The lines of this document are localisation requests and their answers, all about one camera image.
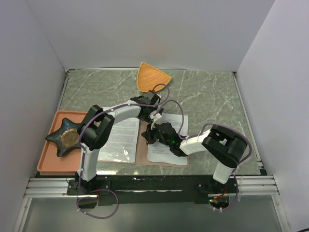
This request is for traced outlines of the white printed paper stack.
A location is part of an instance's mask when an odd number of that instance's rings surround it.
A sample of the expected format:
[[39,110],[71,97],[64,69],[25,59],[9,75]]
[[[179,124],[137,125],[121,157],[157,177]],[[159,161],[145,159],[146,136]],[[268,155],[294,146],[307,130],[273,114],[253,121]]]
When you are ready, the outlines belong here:
[[[177,156],[171,150],[178,146],[181,142],[178,137],[179,129],[182,125],[182,115],[176,114],[162,114],[161,123],[170,123],[175,129],[176,135],[172,137],[173,140],[169,139],[167,143],[161,143],[162,139],[156,139],[154,144],[148,145],[147,160],[151,164],[171,167],[188,167],[188,156]],[[180,135],[186,136],[188,134],[188,116],[184,116],[183,126],[181,128]]]

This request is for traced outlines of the pink brown file folder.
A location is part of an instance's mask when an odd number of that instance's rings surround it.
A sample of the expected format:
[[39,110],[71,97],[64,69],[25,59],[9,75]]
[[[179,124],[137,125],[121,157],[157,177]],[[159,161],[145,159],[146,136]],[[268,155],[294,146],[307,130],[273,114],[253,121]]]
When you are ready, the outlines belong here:
[[146,143],[145,138],[142,137],[142,135],[141,135],[141,133],[146,130],[146,127],[147,127],[147,123],[140,121],[138,139],[137,139],[137,147],[136,147],[136,161],[133,164],[158,166],[156,164],[151,164],[147,160],[148,145]]

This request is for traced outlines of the white printed paper sheet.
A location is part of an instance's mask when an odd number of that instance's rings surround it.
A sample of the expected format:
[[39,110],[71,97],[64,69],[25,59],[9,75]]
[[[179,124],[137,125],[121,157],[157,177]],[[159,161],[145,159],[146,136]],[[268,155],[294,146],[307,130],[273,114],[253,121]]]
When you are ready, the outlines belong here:
[[100,149],[99,162],[134,163],[140,121],[129,118],[112,127],[107,143]]

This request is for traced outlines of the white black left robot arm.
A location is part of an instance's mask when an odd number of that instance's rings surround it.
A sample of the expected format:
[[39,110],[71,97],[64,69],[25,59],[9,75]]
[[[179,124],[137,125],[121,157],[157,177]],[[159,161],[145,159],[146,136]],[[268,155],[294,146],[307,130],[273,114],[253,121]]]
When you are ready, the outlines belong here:
[[81,161],[76,173],[78,188],[91,194],[96,188],[97,161],[99,150],[107,143],[112,127],[129,118],[152,122],[150,115],[163,102],[153,90],[146,95],[133,97],[123,104],[101,108],[93,105],[78,128],[81,145]]

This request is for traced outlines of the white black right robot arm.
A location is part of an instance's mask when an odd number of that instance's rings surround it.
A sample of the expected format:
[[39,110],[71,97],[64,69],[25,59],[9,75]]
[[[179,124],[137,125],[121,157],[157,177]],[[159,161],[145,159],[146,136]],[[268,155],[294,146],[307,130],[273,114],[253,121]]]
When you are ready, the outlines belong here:
[[211,188],[215,192],[223,192],[228,187],[228,179],[236,168],[244,162],[252,152],[252,146],[239,131],[218,123],[207,123],[197,135],[185,138],[180,136],[168,122],[147,125],[142,137],[147,144],[159,142],[167,146],[173,155],[187,157],[194,153],[208,151],[218,164],[211,180]]

